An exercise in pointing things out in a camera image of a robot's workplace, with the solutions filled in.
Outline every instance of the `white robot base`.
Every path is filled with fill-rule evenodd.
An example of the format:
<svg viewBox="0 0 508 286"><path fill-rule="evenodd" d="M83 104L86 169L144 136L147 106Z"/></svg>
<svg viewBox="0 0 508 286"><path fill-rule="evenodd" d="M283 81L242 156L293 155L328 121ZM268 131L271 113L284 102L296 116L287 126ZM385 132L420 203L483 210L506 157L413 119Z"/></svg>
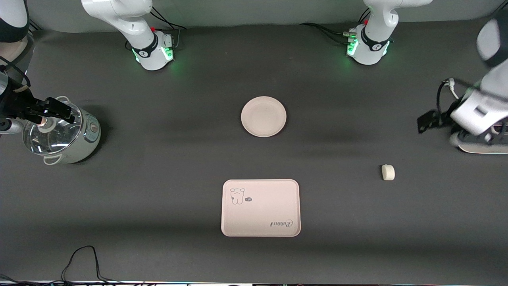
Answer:
<svg viewBox="0 0 508 286"><path fill-rule="evenodd" d="M379 50L372 51L370 47L363 41L361 35L365 24L360 24L355 28L351 28L349 32L356 33L357 37L353 40L347 49L346 55L352 57L358 63L366 66L377 64L381 58L387 53L390 41L385 46L379 45Z"/></svg>
<svg viewBox="0 0 508 286"><path fill-rule="evenodd" d="M173 38L171 35L160 31L153 33L157 36L157 47L150 55L143 51L136 53L134 49L132 50L134 56L136 56L136 61L149 71L159 70L174 59Z"/></svg>

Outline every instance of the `gray wall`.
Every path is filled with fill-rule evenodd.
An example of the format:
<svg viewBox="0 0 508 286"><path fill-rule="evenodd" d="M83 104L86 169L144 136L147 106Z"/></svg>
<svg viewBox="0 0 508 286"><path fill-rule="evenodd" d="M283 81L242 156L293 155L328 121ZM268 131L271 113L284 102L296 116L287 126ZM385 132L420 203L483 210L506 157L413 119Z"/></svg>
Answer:
<svg viewBox="0 0 508 286"><path fill-rule="evenodd" d="M399 10L402 21L466 20L486 16L504 0L434 0L420 8ZM355 21L365 10L362 0L153 0L171 22L185 26L339 23ZM113 31L91 18L80 0L28 0L31 18L48 30L61 32ZM164 27L149 14L148 23Z"/></svg>

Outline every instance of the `white cylindrical object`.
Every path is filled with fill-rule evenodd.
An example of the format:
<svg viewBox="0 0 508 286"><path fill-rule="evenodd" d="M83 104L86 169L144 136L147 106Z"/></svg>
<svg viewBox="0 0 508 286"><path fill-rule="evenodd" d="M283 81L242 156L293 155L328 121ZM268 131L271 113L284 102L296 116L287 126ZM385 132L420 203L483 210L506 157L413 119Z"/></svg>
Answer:
<svg viewBox="0 0 508 286"><path fill-rule="evenodd" d="M381 166L381 173L385 181L393 181L395 179L395 168L392 165Z"/></svg>

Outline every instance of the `gray table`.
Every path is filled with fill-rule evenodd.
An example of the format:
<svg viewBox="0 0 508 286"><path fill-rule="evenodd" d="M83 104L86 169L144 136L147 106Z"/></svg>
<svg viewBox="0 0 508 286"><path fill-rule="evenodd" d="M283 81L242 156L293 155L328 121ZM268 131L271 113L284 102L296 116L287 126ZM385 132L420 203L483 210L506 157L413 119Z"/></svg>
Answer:
<svg viewBox="0 0 508 286"><path fill-rule="evenodd" d="M0 272L55 279L92 244L103 275L121 280L506 284L507 157L416 128L442 79L486 73L484 23L401 24L372 67L307 26L190 29L156 72L120 33L38 34L33 93L69 96L104 137L89 160L54 167L20 135L0 138ZM278 136L243 130L257 96L286 106ZM393 182L380 178L386 163ZM301 234L225 237L223 182L269 178L299 182ZM94 279L91 251L68 278Z"/></svg>

